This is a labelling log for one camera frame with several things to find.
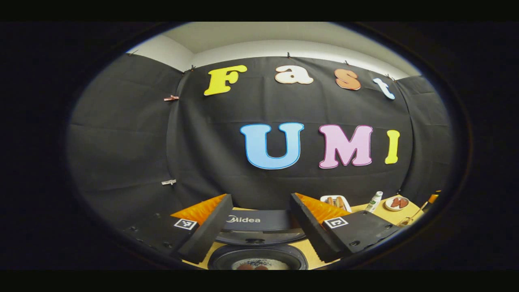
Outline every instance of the bottle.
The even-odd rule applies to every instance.
[[[371,199],[370,203],[366,207],[366,211],[373,213],[375,209],[378,207],[378,204],[380,204],[380,200],[382,200],[382,192],[378,191],[373,198]]]
[[[439,196],[439,193],[440,193],[440,192],[441,192],[441,190],[440,190],[440,191],[436,191],[436,192],[434,192],[434,194],[431,195],[431,197],[430,197],[429,200],[427,201],[427,203],[429,203],[429,204],[426,205],[426,206],[422,209],[422,211],[423,211],[424,213],[426,213],[427,211],[429,211],[429,209],[431,208],[431,205],[434,203],[434,201],[436,201],[436,198]]]

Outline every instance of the white plate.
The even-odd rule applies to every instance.
[[[343,196],[322,196],[322,197],[321,197],[321,202],[327,203],[326,200],[328,200],[329,197],[331,197],[332,200],[334,200],[334,201],[335,201],[335,199],[336,199],[337,197],[340,197],[341,199],[343,199],[344,206],[346,207],[346,211],[348,211],[348,212],[350,212],[350,213],[353,213],[353,212],[351,211],[350,204],[348,204],[348,201],[347,201],[346,198],[343,197]]]
[[[387,208],[388,210],[391,210],[391,211],[400,211],[400,210],[403,210],[403,209],[407,208],[407,206],[405,206],[405,207],[403,207],[403,208],[400,208],[400,205],[399,205],[399,206],[396,206],[396,207],[391,207],[391,204],[393,204],[393,200],[396,199],[396,198],[399,198],[399,199],[401,199],[401,200],[407,200],[407,201],[408,201],[407,206],[409,206],[409,204],[411,203],[411,202],[409,201],[408,198],[404,198],[404,197],[392,197],[392,198],[387,199],[386,202],[384,203],[384,205],[386,206],[386,208]]]

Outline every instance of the white ceiling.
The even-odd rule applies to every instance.
[[[393,51],[329,22],[190,22],[163,33],[194,54],[237,43],[284,39],[334,45],[377,58],[409,75],[419,71]]]

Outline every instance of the white bottle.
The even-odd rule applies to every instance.
[[[382,192],[378,191],[373,198],[371,199],[370,203],[366,207],[366,211],[373,213],[375,209],[378,207],[378,204],[380,204],[380,200],[382,200]]]

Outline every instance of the letter f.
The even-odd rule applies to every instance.
[[[236,81],[238,81],[238,73],[236,71],[243,73],[247,71],[247,67],[238,65],[209,71],[211,80],[209,81],[209,88],[204,91],[203,95],[208,96],[228,92],[230,86],[225,85],[225,82],[229,81],[230,84],[236,83]]]

